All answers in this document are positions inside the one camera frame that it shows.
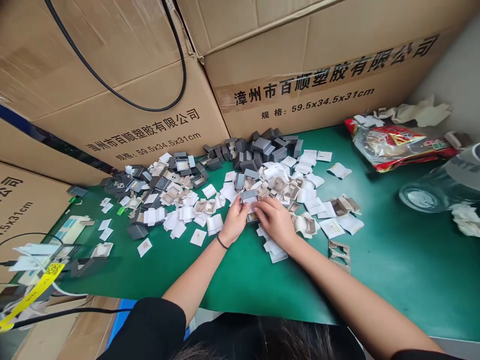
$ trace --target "white wall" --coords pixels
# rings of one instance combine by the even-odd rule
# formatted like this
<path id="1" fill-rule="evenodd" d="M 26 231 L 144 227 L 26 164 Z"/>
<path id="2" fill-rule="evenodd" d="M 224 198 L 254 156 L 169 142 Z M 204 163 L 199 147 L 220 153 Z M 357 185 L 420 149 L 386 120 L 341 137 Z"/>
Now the white wall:
<path id="1" fill-rule="evenodd" d="M 435 104 L 454 107 L 441 126 L 470 134 L 480 142 L 480 14 L 465 28 L 427 78 L 409 97 L 407 104 L 416 104 L 434 94 Z"/>

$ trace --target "snack bag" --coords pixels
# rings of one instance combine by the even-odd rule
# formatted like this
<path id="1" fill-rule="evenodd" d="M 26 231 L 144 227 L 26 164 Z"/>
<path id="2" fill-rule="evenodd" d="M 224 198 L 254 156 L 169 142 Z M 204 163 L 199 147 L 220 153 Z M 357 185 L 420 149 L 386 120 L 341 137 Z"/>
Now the snack bag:
<path id="1" fill-rule="evenodd" d="M 379 173 L 400 165 L 449 159 L 457 151 L 441 136 L 435 127 L 407 128 L 387 120 L 380 127 L 366 127 L 355 119 L 345 120 L 353 143 Z"/>

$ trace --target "forearm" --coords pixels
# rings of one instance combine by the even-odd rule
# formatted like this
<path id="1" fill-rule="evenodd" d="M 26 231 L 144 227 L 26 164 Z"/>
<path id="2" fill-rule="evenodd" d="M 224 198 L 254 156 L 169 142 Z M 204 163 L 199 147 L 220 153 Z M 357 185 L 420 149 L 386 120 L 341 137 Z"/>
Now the forearm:
<path id="1" fill-rule="evenodd" d="M 374 358 L 390 359 L 406 349 L 442 352 L 403 314 L 307 242 L 300 239 L 295 245 L 288 254 L 310 274 Z"/>
<path id="2" fill-rule="evenodd" d="M 225 250 L 214 239 L 198 259 L 173 283 L 162 299 L 177 304 L 185 312 L 186 326 L 192 321 L 200 306 L 210 281 L 217 271 Z"/>

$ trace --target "clear plastic container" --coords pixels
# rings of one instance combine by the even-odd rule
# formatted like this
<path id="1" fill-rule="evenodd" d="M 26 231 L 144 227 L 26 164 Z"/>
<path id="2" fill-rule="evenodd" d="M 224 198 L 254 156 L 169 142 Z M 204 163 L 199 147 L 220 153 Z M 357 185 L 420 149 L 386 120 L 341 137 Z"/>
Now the clear plastic container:
<path id="1" fill-rule="evenodd" d="M 480 144 L 402 186 L 400 199 L 412 209 L 440 213 L 456 204 L 480 202 Z"/>

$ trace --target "yellow tag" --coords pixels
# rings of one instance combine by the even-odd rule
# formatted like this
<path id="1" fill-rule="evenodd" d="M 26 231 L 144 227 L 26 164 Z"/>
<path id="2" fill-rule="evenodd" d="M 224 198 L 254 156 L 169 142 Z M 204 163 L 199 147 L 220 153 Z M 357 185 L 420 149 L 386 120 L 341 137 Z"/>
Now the yellow tag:
<path id="1" fill-rule="evenodd" d="M 22 311 L 32 305 L 35 300 L 37 300 L 39 296 L 42 295 L 44 291 L 50 287 L 50 285 L 52 285 L 52 283 L 60 275 L 64 267 L 65 264 L 57 262 L 52 262 L 48 266 L 45 273 L 43 274 L 39 282 L 35 285 L 35 287 L 28 293 L 27 296 L 23 298 L 23 300 L 17 306 L 15 306 L 10 315 L 0 321 L 0 333 L 5 333 L 11 328 L 13 328 L 14 324 L 10 324 L 10 320 L 15 318 L 18 314 L 20 314 Z"/>

